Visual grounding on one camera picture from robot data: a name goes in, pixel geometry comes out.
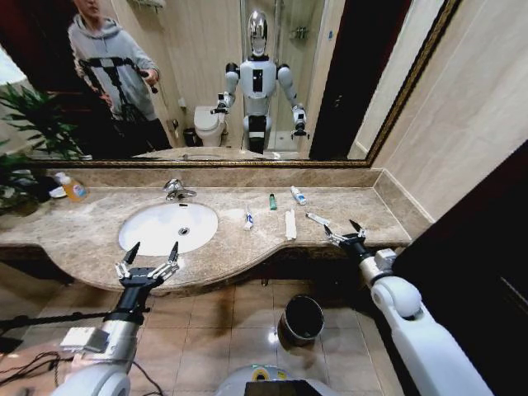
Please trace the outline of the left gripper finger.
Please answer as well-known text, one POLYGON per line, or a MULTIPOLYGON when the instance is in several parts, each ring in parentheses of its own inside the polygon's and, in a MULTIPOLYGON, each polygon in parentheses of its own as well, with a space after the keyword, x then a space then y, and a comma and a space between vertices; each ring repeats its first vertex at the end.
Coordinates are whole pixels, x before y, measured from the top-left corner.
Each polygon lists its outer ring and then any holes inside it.
POLYGON ((160 266, 152 270, 152 278, 169 279, 178 269, 178 247, 179 242, 176 241, 170 251, 168 259, 160 266))
POLYGON ((126 252, 123 259, 115 264, 115 271, 119 280, 129 279, 131 277, 129 265, 134 262, 139 247, 140 242, 137 242, 129 251, 126 252))

